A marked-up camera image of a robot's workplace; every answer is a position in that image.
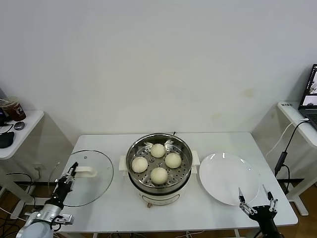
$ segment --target white desk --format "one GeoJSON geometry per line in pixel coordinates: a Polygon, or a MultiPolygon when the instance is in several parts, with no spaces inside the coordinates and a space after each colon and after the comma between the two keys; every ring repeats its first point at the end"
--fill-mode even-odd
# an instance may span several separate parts
{"type": "MultiPolygon", "coordinates": [[[[14,130],[14,139],[13,144],[7,148],[0,149],[0,160],[7,160],[11,158],[14,153],[19,149],[20,145],[25,141],[34,127],[39,123],[41,118],[44,116],[43,111],[25,111],[26,118],[23,120],[25,122],[25,127],[22,130],[14,130]]],[[[15,121],[8,122],[9,124],[15,124],[15,121]]],[[[7,131],[9,127],[4,127],[1,129],[1,132],[7,131]]],[[[16,185],[12,180],[5,176],[5,171],[0,168],[0,184],[3,187],[0,191],[0,196],[3,194],[5,189],[11,191],[14,195],[21,199],[21,202],[16,206],[17,209],[14,210],[14,214],[19,214],[20,208],[23,208],[24,202],[33,204],[33,197],[31,197],[26,191],[21,189],[16,185]]]]}
{"type": "MultiPolygon", "coordinates": [[[[11,158],[14,153],[18,150],[20,145],[28,137],[34,127],[39,123],[41,118],[44,116],[43,111],[25,111],[26,118],[23,120],[25,127],[22,130],[14,130],[13,128],[10,131],[14,131],[13,144],[7,148],[0,149],[0,160],[7,160],[11,158]]],[[[15,124],[15,121],[8,122],[9,124],[15,124]]]]}
{"type": "MultiPolygon", "coordinates": [[[[115,233],[220,230],[255,228],[258,224],[249,219],[239,207],[222,204],[212,198],[200,185],[196,176],[191,176],[186,193],[175,203],[147,208],[137,196],[129,178],[118,170],[119,159],[125,155],[139,135],[82,135],[73,152],[98,150],[110,157],[114,177],[108,191],[95,202],[79,207],[65,207],[63,213],[74,215],[73,225],[62,226],[67,233],[115,233]]],[[[278,226],[293,225],[297,217],[266,163],[261,151],[248,132],[237,133],[189,133],[177,134],[192,150],[198,152],[200,161],[212,152],[230,152],[245,159],[260,174],[266,188],[279,199],[278,213],[274,221],[278,226]]],[[[69,159],[64,172],[75,161],[69,159]]],[[[251,205],[268,204],[263,189],[251,205]]]]}
{"type": "MultiPolygon", "coordinates": [[[[299,102],[279,102],[277,107],[284,113],[284,115],[291,121],[304,119],[302,114],[298,112],[299,102]]],[[[317,131],[309,123],[301,124],[297,130],[308,142],[308,144],[314,148],[317,148],[317,131]]],[[[299,195],[302,194],[307,188],[317,182],[316,171],[309,171],[305,175],[305,179],[300,182],[295,188],[292,184],[289,184],[289,193],[286,195],[290,202],[294,202],[298,211],[302,216],[308,216],[308,211],[301,201],[299,195]]]]}
{"type": "MultiPolygon", "coordinates": [[[[283,112],[289,121],[304,119],[303,115],[298,111],[298,106],[299,102],[279,102],[277,104],[277,107],[283,112]]],[[[311,146],[317,148],[317,131],[312,127],[312,125],[304,123],[301,124],[297,130],[311,146]]]]}

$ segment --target cup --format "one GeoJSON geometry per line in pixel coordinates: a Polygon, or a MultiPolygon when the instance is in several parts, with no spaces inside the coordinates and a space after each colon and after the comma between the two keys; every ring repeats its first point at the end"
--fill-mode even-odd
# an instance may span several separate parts
{"type": "Polygon", "coordinates": [[[22,121],[26,118],[17,97],[8,97],[4,101],[0,100],[0,108],[14,121],[22,121]]]}

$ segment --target steamer basket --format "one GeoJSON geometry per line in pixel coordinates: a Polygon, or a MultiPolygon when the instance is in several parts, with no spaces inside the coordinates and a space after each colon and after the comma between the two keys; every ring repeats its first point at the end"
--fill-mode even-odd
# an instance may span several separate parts
{"type": "Polygon", "coordinates": [[[134,142],[126,156],[126,167],[132,183],[141,191],[151,195],[167,195],[179,190],[191,174],[193,156],[188,145],[180,138],[163,133],[155,133],[144,136],[134,142]],[[151,155],[151,147],[154,144],[165,146],[165,155],[155,158],[151,155]],[[165,157],[169,153],[177,153],[182,159],[181,166],[171,169],[165,164],[165,157]],[[148,161],[148,168],[143,173],[135,173],[131,164],[136,157],[144,157],[148,161]],[[168,180],[162,185],[151,182],[150,174],[155,168],[162,167],[168,172],[168,180]]]}

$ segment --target wooden floor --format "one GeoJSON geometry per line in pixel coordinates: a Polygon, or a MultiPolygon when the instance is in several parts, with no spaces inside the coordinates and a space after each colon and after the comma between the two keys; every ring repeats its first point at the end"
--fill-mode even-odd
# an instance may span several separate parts
{"type": "MultiPolygon", "coordinates": [[[[46,186],[37,186],[33,192],[34,196],[48,197],[48,189],[46,186]]],[[[312,186],[306,190],[301,199],[305,204],[309,216],[302,217],[299,215],[296,207],[292,204],[292,207],[298,217],[298,224],[289,227],[279,227],[279,231],[284,234],[286,238],[317,238],[317,187],[312,186]]],[[[12,211],[13,207],[17,203],[18,199],[10,192],[6,191],[0,198],[0,207],[7,211],[12,211]]],[[[25,206],[23,213],[31,211],[32,206],[25,206]]],[[[17,226],[11,226],[11,224],[22,227],[24,222],[21,220],[9,220],[4,224],[4,220],[7,218],[7,214],[0,210],[0,236],[3,238],[14,238],[19,229],[17,226]]],[[[245,235],[250,230],[239,230],[240,235],[245,235]]],[[[176,238],[177,236],[183,236],[185,232],[166,232],[166,233],[142,233],[141,235],[135,235],[134,238],[176,238]]],[[[86,238],[92,238],[92,234],[82,234],[86,238]]],[[[235,237],[233,230],[223,231],[205,231],[200,234],[193,235],[193,238],[228,238],[235,237]]],[[[130,238],[130,234],[99,234],[98,238],[130,238]]]]}

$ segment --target laptop screen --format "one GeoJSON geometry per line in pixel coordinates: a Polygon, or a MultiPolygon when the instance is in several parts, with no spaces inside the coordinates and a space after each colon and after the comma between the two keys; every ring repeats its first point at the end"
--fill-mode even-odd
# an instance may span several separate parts
{"type": "Polygon", "coordinates": [[[300,107],[317,108],[317,64],[313,65],[300,107]]]}

